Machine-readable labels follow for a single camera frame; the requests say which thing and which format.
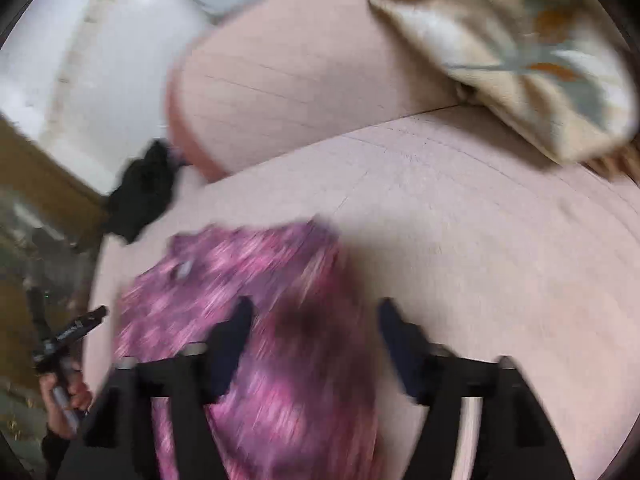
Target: black sleeve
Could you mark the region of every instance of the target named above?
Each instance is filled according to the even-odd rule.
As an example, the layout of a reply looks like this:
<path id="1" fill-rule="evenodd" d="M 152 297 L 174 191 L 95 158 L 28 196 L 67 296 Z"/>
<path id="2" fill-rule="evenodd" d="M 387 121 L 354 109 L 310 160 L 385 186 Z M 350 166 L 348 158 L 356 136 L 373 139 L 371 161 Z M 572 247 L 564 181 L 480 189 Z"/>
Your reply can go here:
<path id="1" fill-rule="evenodd" d="M 57 476 L 70 442 L 53 433 L 47 426 L 47 434 L 42 439 L 42 456 L 47 463 L 47 480 L 54 480 Z"/>

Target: human hand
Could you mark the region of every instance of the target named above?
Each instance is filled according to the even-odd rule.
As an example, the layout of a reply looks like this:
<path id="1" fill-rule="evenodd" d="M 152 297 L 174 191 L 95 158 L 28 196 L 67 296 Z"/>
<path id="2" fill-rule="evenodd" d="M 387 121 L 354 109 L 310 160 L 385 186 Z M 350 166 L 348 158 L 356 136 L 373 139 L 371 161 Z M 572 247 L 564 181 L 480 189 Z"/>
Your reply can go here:
<path id="1" fill-rule="evenodd" d="M 55 388 L 57 382 L 54 374 L 47 374 L 40 377 L 40 392 L 42 393 L 42 400 L 47 410 L 47 425 L 57 436 L 71 440 L 74 437 L 74 432 L 66 421 L 63 409 L 53 397 L 52 390 Z M 87 385 L 84 384 L 82 372 L 80 371 L 69 378 L 68 392 L 70 397 L 69 406 L 66 408 L 68 410 L 78 409 L 85 411 L 89 408 L 94 398 Z"/>

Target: pink and purple textile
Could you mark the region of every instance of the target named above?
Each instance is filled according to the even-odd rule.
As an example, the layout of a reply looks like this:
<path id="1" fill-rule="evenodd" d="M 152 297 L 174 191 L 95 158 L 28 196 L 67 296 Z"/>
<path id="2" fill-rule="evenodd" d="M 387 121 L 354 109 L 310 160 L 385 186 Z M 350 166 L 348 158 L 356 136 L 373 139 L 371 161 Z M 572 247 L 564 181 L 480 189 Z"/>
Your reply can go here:
<path id="1" fill-rule="evenodd" d="M 225 320 L 256 318 L 231 388 L 207 418 L 230 480 L 376 480 L 372 342 L 337 235 L 316 221 L 177 235 L 121 298 L 116 357 L 171 357 Z M 165 399 L 156 399 L 164 480 L 177 480 Z"/>

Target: person's arm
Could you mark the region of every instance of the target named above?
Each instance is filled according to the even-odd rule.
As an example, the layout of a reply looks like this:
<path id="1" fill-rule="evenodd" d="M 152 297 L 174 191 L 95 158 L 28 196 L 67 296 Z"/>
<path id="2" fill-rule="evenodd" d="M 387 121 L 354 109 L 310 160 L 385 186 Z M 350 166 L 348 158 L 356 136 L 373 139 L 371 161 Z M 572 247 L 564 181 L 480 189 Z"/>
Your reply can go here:
<path id="1" fill-rule="evenodd" d="M 47 480 L 54 480 L 69 448 L 73 431 L 66 421 L 65 414 L 53 398 L 52 390 L 56 385 L 54 375 L 46 375 L 40 378 L 40 391 L 47 410 L 47 434 L 42 439 L 42 456 L 47 463 Z M 70 409 L 87 410 L 91 405 L 93 396 L 82 379 L 82 373 L 78 372 L 70 381 L 69 395 L 71 396 Z"/>

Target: fuzzy purple towel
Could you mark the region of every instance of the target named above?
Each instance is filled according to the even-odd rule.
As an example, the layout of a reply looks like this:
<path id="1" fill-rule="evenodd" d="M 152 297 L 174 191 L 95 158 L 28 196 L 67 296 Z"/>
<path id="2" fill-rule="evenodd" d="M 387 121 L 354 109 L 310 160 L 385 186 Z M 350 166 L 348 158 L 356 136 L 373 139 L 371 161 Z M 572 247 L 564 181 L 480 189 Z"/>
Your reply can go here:
<path id="1" fill-rule="evenodd" d="M 372 343 L 337 235 L 315 221 L 177 235 L 120 302 L 116 357 L 155 361 L 203 340 L 240 295 L 257 315 L 229 393 L 207 418 L 230 480 L 376 480 Z M 156 399 L 164 480 L 177 480 Z"/>

